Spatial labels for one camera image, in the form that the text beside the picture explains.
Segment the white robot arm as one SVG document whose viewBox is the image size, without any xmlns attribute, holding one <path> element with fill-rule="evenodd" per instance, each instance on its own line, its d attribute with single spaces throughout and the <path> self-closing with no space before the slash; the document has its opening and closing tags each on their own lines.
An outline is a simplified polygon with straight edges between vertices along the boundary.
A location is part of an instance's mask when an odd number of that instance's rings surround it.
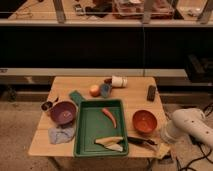
<svg viewBox="0 0 213 171">
<path fill-rule="evenodd" d="M 168 144 L 174 144 L 184 134 L 189 134 L 213 149 L 213 128 L 204 121 L 205 114 L 198 108 L 178 109 L 161 128 L 161 138 Z"/>
</svg>

